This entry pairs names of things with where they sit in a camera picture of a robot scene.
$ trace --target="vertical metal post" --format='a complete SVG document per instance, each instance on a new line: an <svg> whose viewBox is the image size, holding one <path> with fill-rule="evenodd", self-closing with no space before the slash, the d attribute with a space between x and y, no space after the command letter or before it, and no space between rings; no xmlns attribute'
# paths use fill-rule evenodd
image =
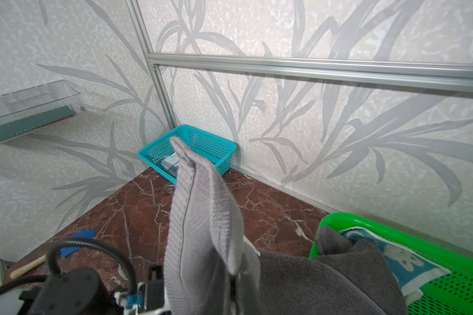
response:
<svg viewBox="0 0 473 315"><path fill-rule="evenodd" d="M175 118L175 114L173 113L170 99L168 98L166 87L163 82L163 78L161 77L161 72L159 71L158 66L152 65L147 59L147 54L152 54L153 50L151 41L149 40L149 35L147 35L147 30L145 28L142 14L140 13L139 4L137 3L137 0L125 0L125 3L128 13L130 14L130 18L132 19L133 28L137 34L144 60L147 64L147 68L149 69L149 75L158 94L159 102L163 107L163 111L170 129L173 129L177 127L177 120Z"/></svg>

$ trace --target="black cable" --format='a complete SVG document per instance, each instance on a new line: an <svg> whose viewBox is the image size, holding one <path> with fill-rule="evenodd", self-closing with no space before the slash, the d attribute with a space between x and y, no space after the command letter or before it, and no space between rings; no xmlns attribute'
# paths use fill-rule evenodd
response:
<svg viewBox="0 0 473 315"><path fill-rule="evenodd" d="M137 276L135 275L135 269L133 269L132 262L116 248L98 241L96 239L86 237L71 237L55 243L47 252L46 265L50 274L60 275L61 269L58 266L56 257L58 256L59 250L67 247L84 247L89 249L95 249L102 251L107 255L111 256L121 266L125 273L126 279L128 280L128 294L132 295L137 292Z"/></svg>
<svg viewBox="0 0 473 315"><path fill-rule="evenodd" d="M6 293L7 291L23 285L27 283L35 283L35 282L44 282L47 279L46 275L37 275L37 276L30 276L30 277L23 277L17 280L11 281L7 284L4 284L0 287L0 294Z"/></svg>

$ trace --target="plastic basket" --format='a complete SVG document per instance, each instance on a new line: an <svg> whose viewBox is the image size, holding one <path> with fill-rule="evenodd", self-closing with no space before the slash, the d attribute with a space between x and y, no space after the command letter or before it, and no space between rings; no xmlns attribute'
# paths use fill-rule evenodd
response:
<svg viewBox="0 0 473 315"><path fill-rule="evenodd" d="M161 165L161 161L164 158L174 153L170 144L170 138L175 136L181 138L195 153L214 163L214 167L221 176L228 171L232 154L237 149L237 145L220 136L186 124L180 125L160 136L141 149L137 155L164 178L177 185L177 177Z"/></svg>
<svg viewBox="0 0 473 315"><path fill-rule="evenodd" d="M319 226L329 226L335 231L353 226L364 227L385 239L414 250L430 261L449 268L452 271L451 274L430 281L421 287L424 295L420 300L408 306L408 314L473 314L473 260L349 213L327 215ZM310 258L318 255L314 242Z"/></svg>

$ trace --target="wallpaper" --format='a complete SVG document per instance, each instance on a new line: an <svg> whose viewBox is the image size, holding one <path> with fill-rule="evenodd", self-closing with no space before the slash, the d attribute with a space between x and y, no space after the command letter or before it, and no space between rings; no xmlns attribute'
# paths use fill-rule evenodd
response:
<svg viewBox="0 0 473 315"><path fill-rule="evenodd" d="M0 145L0 258L15 261L139 175L168 125L122 0L0 1L0 95L68 80L86 113Z"/></svg>
<svg viewBox="0 0 473 315"><path fill-rule="evenodd" d="M156 52L473 64L473 0L140 0ZM473 94L162 67L180 123L338 211L473 251Z"/></svg>

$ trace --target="brown marble surface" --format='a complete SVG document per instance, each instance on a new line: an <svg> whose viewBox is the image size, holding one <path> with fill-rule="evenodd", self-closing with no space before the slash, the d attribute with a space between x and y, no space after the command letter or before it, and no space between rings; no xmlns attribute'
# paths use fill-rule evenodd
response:
<svg viewBox="0 0 473 315"><path fill-rule="evenodd" d="M264 183L229 170L223 177L240 205L245 235L260 250L308 256L317 226L327 213ZM175 186L148 168L102 201L49 241L15 263L11 271L45 254L51 242L83 230L95 230L95 238L128 255L144 281L151 264L162 264L165 254L170 204ZM90 249L79 249L59 260L62 270L89 266L107 286L126 287L122 272L109 256ZM45 264L26 275L47 274Z"/></svg>

